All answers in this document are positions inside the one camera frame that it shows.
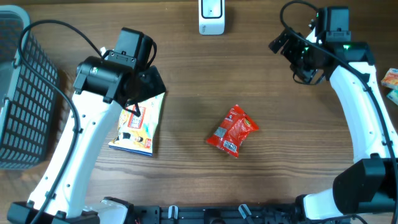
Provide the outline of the orange tissue pack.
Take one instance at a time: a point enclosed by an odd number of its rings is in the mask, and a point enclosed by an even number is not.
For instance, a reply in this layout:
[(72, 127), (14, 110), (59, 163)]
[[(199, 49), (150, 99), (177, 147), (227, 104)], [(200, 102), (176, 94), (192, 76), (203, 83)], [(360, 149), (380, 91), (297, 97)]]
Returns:
[(392, 90), (398, 90), (398, 69), (390, 68), (381, 80), (381, 84)]

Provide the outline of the teal tissue pack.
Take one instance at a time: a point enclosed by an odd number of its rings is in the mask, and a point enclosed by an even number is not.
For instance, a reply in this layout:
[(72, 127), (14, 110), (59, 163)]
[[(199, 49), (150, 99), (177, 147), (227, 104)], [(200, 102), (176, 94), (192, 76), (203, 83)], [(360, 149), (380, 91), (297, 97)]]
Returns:
[(390, 99), (396, 105), (398, 105), (398, 91), (397, 90), (391, 90), (387, 94), (387, 98)]

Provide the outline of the red snack bag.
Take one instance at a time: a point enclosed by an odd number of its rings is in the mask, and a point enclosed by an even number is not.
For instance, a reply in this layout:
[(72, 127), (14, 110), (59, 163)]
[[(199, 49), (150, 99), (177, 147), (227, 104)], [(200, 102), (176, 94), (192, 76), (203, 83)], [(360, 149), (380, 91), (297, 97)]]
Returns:
[(243, 141), (250, 133), (258, 130), (259, 126), (242, 107), (234, 105), (206, 142), (238, 158)]

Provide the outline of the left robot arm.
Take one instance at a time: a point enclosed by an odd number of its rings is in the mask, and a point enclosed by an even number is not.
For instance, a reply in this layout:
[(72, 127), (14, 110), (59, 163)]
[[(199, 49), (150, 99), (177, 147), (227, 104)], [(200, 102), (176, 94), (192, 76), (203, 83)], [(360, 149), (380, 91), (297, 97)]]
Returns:
[(123, 28), (113, 50), (88, 57), (76, 70), (71, 112), (44, 176), (25, 202), (14, 202), (11, 223), (134, 223), (133, 204), (114, 197), (85, 204), (101, 145), (122, 110), (165, 92), (152, 62), (156, 43)]

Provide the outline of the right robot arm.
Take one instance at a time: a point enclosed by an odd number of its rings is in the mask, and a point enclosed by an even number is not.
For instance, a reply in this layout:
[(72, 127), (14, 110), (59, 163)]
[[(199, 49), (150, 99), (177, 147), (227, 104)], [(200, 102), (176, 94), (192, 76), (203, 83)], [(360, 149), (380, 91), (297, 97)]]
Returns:
[(397, 131), (379, 91), (373, 54), (367, 43), (352, 41), (347, 7), (315, 12), (309, 35), (285, 26), (269, 48), (290, 62), (296, 83), (330, 82), (345, 114), (354, 163), (331, 188), (298, 196), (292, 220), (324, 223), (392, 213), (396, 223)]

